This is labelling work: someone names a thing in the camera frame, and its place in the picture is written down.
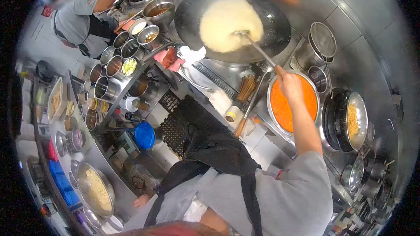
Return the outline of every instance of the gray t-shirt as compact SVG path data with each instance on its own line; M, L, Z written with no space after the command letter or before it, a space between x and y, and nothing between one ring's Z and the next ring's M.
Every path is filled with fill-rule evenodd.
M98 0L69 0L63 7L51 13L51 29L55 27L66 37L67 41L80 45L85 40L89 31L89 15L93 14L93 9ZM108 46L109 39L89 35L83 43L89 50L91 58L96 58L102 54L102 51Z
M255 171L264 235L323 235L333 212L331 184L323 157L309 151L275 180ZM194 195L243 236L254 235L242 196L241 178L210 168L165 195L156 223L182 220ZM131 217L123 231L143 228L157 195Z

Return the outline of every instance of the plastic tray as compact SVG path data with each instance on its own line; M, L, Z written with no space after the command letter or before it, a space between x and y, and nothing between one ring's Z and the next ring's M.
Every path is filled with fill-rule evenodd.
M60 91L60 105L58 106L57 111L55 112L54 115L51 115L51 111L52 111L52 97L58 92ZM52 89L51 93L50 93L50 97L48 98L48 120L50 121L50 123L52 123L53 121L57 121L61 114L66 110L67 107L67 84L63 83L63 78L60 77L57 80L57 83L55 84L54 88Z

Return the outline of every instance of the hand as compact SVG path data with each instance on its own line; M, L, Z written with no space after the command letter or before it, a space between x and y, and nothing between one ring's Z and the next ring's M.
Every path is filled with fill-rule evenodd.
M133 202L133 206L135 208L143 207L144 205L146 205L147 202L149 202L149 200L150 197L147 194L142 194Z
M290 108L295 104L304 104L303 89L300 79L296 74L291 74L283 70L278 77L278 86L281 92L287 98Z

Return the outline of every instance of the wok ladle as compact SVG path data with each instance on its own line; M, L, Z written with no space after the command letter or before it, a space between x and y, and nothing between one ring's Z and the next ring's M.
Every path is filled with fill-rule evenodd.
M244 37L246 37L248 40L249 40L249 42L251 43L251 45L253 45L254 46L254 48L255 49L257 49L258 50L258 52L260 52L260 54L265 58L265 60L267 61L267 63L270 65L270 66L272 66L273 67L273 69L274 69L274 71L276 71L276 74L277 74L277 76L279 76L279 77L281 77L282 78L282 76L281 76L281 73L283 73L283 68L281 67L281 66L279 66L279 65L277 65L265 52L264 52L264 50L262 50L261 48L260 48L260 46L259 45L257 45L255 42L254 42L254 40L252 40L250 37L249 37L249 30L238 30L238 31L235 31L234 33L233 33L234 35L242 35L242 36L244 36Z

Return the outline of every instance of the wok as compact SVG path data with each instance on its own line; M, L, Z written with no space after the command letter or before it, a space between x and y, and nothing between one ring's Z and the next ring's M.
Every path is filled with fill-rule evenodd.
M183 0L175 12L175 28L182 41L192 50L204 46L200 37L200 22L208 6L216 0ZM260 16L264 34L258 42L267 55L274 57L283 51L290 41L291 28L287 17L270 0L247 0ZM218 53L206 48L211 59L231 63L252 63L263 60L263 56L252 46L236 51Z

